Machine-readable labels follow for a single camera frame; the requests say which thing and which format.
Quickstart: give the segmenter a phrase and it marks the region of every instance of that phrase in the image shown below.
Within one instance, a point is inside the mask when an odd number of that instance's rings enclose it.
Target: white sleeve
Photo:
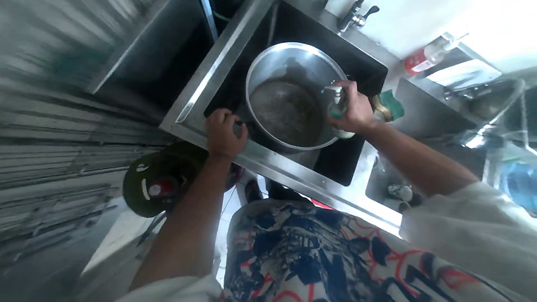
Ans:
[[[537,223],[485,183],[436,195],[405,211],[400,236],[413,246],[537,300]]]
[[[214,302],[220,299],[222,287],[214,276],[177,277],[155,281],[136,289],[117,302],[196,301]]]

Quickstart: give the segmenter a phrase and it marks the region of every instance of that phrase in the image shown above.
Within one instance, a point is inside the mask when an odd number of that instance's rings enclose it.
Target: dish soap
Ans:
[[[330,97],[330,103],[328,104],[328,115],[340,119],[343,116],[343,113],[347,110],[347,99],[345,97],[345,92],[341,86],[326,86],[323,89],[323,94],[326,97]],[[349,139],[354,136],[354,133],[347,132],[345,130],[340,130],[332,127],[334,134],[340,139]]]
[[[420,72],[427,70],[435,65],[438,65],[446,54],[457,47],[462,38],[468,35],[465,34],[460,38],[448,38],[438,37],[424,48],[409,55],[404,60],[404,67],[407,73],[411,75],[417,75]],[[452,37],[449,33],[444,33],[445,37]]]

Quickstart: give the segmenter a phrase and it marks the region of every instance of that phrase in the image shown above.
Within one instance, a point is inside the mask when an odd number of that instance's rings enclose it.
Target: right hand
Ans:
[[[337,129],[347,132],[363,134],[377,122],[369,99],[358,92],[356,82],[343,80],[335,83],[334,86],[341,86],[347,95],[347,110],[339,119],[328,116],[328,122]]]

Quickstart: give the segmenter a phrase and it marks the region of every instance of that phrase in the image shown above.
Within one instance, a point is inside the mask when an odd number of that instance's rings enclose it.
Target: stainless steel counter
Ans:
[[[273,2],[274,0],[250,0],[239,9],[175,101],[160,128],[206,148],[204,110]],[[324,10],[323,1],[286,2],[337,34],[336,17]],[[359,31],[348,30],[341,37],[388,67],[383,90],[396,88],[402,75],[397,57]],[[375,148],[366,142],[349,186],[343,186],[251,140],[246,149],[235,158],[235,163],[397,234],[401,215],[365,195],[376,154]]]

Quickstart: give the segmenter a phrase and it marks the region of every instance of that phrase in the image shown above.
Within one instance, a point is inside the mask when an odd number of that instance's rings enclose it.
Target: hand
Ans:
[[[246,125],[241,125],[239,137],[233,133],[233,124],[239,120],[228,109],[217,109],[205,119],[209,156],[224,156],[232,160],[244,149],[248,138]]]
[[[347,110],[339,119],[328,116],[328,122],[332,126],[347,132],[361,134],[377,122],[369,99],[358,92],[356,82],[344,80],[334,84],[334,86],[341,86],[345,90]]]

